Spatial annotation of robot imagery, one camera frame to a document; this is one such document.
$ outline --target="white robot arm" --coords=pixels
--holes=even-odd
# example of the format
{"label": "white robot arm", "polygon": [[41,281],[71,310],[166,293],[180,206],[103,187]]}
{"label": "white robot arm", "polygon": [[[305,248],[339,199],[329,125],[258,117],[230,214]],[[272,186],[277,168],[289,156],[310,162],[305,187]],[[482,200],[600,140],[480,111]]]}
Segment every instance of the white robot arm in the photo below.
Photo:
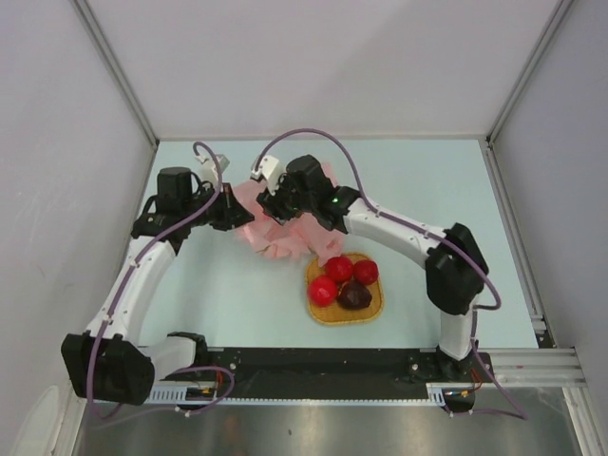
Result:
{"label": "white robot arm", "polygon": [[[320,163],[310,155],[291,161],[287,167],[267,155],[259,165],[256,161],[251,177],[267,181],[268,188],[258,196],[257,202],[277,222],[284,223],[308,212],[328,230],[375,240],[425,269],[428,297],[441,311],[439,350],[456,361],[469,356],[472,307],[484,283],[462,258],[437,240],[447,238],[459,246],[487,274],[484,258],[464,225],[457,223],[444,230],[395,214],[373,201],[364,201],[357,190],[334,187],[323,174]],[[408,228],[407,223],[394,220],[423,227],[423,234]]]}

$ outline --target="red apple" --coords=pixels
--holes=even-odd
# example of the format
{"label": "red apple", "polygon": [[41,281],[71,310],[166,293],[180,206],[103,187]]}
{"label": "red apple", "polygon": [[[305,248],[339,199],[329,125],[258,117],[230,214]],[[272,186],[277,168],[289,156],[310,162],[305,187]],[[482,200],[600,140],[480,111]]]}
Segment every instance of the red apple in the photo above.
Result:
{"label": "red apple", "polygon": [[347,256],[335,256],[325,263],[325,274],[336,283],[346,282],[352,277],[354,266]]}
{"label": "red apple", "polygon": [[308,286],[308,297],[319,307],[328,307],[338,296],[338,286],[326,275],[320,275]]}
{"label": "red apple", "polygon": [[362,259],[354,263],[354,278],[363,285],[371,285],[378,279],[378,265],[370,259]]}

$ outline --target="metal frame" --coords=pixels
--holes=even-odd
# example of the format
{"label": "metal frame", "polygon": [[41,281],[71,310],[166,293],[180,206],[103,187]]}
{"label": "metal frame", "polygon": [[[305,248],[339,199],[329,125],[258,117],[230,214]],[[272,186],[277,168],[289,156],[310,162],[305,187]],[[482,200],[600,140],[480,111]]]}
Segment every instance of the metal frame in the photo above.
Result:
{"label": "metal frame", "polygon": [[105,38],[104,32],[102,31],[99,21],[95,17],[93,9],[86,0],[70,1],[76,9],[76,13],[80,17],[86,29],[86,32],[90,36],[91,41],[93,42],[93,46],[95,46],[95,48],[99,52],[100,58],[104,62],[105,67],[112,76],[112,79],[116,83],[116,86],[121,92],[121,95],[123,95],[124,101],[135,116],[135,120],[140,126],[142,133],[148,139],[153,149],[156,151],[156,148],[159,144],[159,139],[154,134],[152,125],[148,120],[147,116],[145,115],[142,105],[138,100],[137,96],[135,95],[135,92],[133,91],[133,87],[131,87],[131,84],[128,82],[128,79],[124,74],[121,64],[116,58],[112,47]]}
{"label": "metal frame", "polygon": [[599,419],[592,406],[588,388],[564,389],[570,419],[583,456],[605,456],[608,442],[598,427]]}
{"label": "metal frame", "polygon": [[503,226],[509,247],[511,248],[511,254],[515,260],[515,267],[522,284],[523,296],[528,311],[530,312],[532,326],[539,338],[540,346],[544,348],[555,347],[554,342],[557,343],[557,341],[551,332],[551,325],[542,305],[539,288],[532,273],[530,260],[523,244],[522,233],[515,216],[513,204],[511,203],[504,184],[503,175],[500,166],[498,165],[494,148],[488,141],[479,141],[479,145],[482,149],[487,175],[489,176],[490,184],[494,191],[494,197],[498,203],[501,219],[503,220]]}
{"label": "metal frame", "polygon": [[[508,388],[563,388],[564,397],[571,411],[572,423],[584,455],[605,455],[606,443],[596,424],[596,416],[577,354],[574,349],[514,349],[487,350],[491,355],[495,374]],[[159,382],[154,391],[158,392],[150,403],[174,406],[180,402],[186,386],[198,385],[188,382]],[[387,405],[393,407],[420,407],[441,404],[437,395],[439,388],[447,385],[429,383],[428,400],[422,401],[268,401],[268,400],[226,400],[229,405],[293,405],[302,406],[347,406],[347,405]],[[66,414],[53,454],[69,456],[76,445],[80,424],[84,417],[86,400],[70,395]]]}

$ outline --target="pink cloth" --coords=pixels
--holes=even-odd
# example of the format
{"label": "pink cloth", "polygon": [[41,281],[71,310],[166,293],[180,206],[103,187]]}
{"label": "pink cloth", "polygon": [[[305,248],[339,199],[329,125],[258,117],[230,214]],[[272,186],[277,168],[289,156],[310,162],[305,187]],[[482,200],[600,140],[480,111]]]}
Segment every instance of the pink cloth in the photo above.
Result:
{"label": "pink cloth", "polygon": [[[332,167],[321,164],[323,172],[336,185]],[[313,252],[319,257],[319,265],[342,253],[344,235],[339,231],[327,231],[319,226],[311,214],[303,214],[281,226],[266,216],[256,197],[266,188],[265,182],[247,180],[234,189],[237,200],[256,218],[251,223],[237,229],[239,238],[247,240],[254,252],[267,258],[292,257],[298,259],[302,254]]]}

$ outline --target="woven tray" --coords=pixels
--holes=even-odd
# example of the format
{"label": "woven tray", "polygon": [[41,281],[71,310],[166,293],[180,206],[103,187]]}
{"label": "woven tray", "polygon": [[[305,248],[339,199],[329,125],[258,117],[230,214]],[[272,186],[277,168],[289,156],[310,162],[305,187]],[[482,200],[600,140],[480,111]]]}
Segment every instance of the woven tray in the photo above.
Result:
{"label": "woven tray", "polygon": [[[353,263],[361,259],[371,259],[369,256],[354,252],[344,254],[350,258]],[[306,287],[315,280],[317,277],[325,274],[323,268],[319,267],[317,258],[313,259],[306,269]],[[382,312],[384,309],[384,295],[382,293],[382,284],[380,279],[375,283],[369,285],[368,290],[371,293],[371,304],[367,309],[361,309],[359,311],[347,311],[342,309],[340,305],[334,301],[328,307],[315,306],[311,300],[308,300],[308,309],[311,316],[323,325],[352,325],[355,323],[366,323],[372,321],[374,318]]]}

